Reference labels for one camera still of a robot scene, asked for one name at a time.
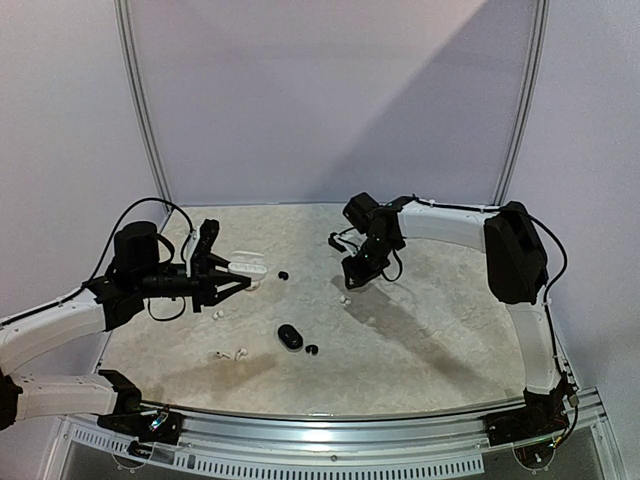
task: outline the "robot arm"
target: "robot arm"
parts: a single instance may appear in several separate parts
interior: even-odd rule
[[[342,261],[347,289],[362,287],[383,275],[390,265],[390,253],[404,248],[405,239],[454,243],[486,255],[489,287],[513,321],[526,384],[526,407],[508,418],[487,418],[493,444],[550,433],[567,420],[563,399],[565,395],[577,397],[559,367],[543,301],[547,255],[523,205],[441,206],[415,197],[381,205],[362,193],[349,201],[343,214],[366,237],[360,245],[346,232],[329,238],[331,246],[349,253]]]
[[[73,339],[108,332],[144,309],[144,300],[190,297],[193,310],[217,305],[251,285],[230,263],[211,253],[218,222],[205,220],[185,245],[183,264],[160,262],[158,243],[173,246],[150,222],[134,222],[115,234],[114,259],[104,276],[74,294],[0,321],[0,430],[41,415],[94,413],[98,424],[141,441],[175,443],[181,416],[141,412],[141,393],[112,370],[83,376],[18,374],[29,360]]]

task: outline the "white tabletop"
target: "white tabletop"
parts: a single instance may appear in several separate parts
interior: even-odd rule
[[[178,320],[146,312],[112,334],[102,368],[119,370],[147,400],[266,414],[392,414],[435,411],[521,394],[524,369],[504,306],[474,250],[410,240],[397,283],[347,292],[330,232],[348,226],[337,205],[199,207],[195,224],[220,221],[213,252],[264,253],[267,278],[217,307]],[[187,227],[172,215],[164,234],[179,250]],[[278,278],[280,270],[289,280]],[[395,266],[389,268],[393,276]],[[350,305],[340,303],[347,295]],[[181,301],[152,301],[170,316]],[[224,316],[212,318],[217,310]],[[287,351],[276,337],[293,325],[317,356]],[[245,348],[240,360],[233,357]]]

